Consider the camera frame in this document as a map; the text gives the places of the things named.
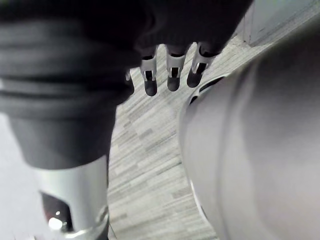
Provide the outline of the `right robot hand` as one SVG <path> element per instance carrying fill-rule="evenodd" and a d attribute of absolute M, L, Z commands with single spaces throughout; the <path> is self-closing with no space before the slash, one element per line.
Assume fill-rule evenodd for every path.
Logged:
<path fill-rule="evenodd" d="M 106 240 L 109 154 L 116 110 L 140 68 L 157 93 L 157 47 L 167 86 L 202 75 L 235 32 L 250 0 L 3 0 L 0 110 L 36 175 L 49 228 L 65 240 Z"/>

